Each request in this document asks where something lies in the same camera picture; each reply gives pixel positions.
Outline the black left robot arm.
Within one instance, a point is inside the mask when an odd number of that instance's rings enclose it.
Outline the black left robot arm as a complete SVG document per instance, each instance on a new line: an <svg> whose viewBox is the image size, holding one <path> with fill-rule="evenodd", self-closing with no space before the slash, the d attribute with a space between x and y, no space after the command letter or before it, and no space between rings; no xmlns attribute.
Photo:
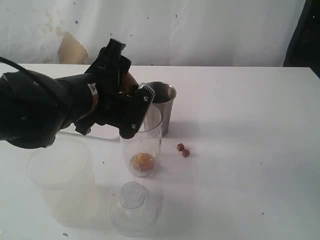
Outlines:
<svg viewBox="0 0 320 240"><path fill-rule="evenodd" d="M23 149L46 148L70 125L87 135L93 125L109 125L122 138L140 129L155 92L148 85L128 86L131 61L125 44L110 39L82 74L51 78L6 58L15 72L0 77L0 138Z"/></svg>

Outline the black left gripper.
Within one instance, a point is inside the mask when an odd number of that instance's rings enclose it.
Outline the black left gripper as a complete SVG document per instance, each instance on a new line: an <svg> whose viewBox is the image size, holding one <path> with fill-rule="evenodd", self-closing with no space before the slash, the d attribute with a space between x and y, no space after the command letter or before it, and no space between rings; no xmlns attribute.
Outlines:
<svg viewBox="0 0 320 240"><path fill-rule="evenodd" d="M122 56L125 46L111 38L85 71L90 77L90 86L95 87L97 94L93 95L91 113L74 123L78 133L87 135L95 124L118 128L120 122L119 135L123 139L133 138L140 130L156 94L146 83L141 83L133 96L120 92L122 75L129 72L131 67L131 61Z"/></svg>

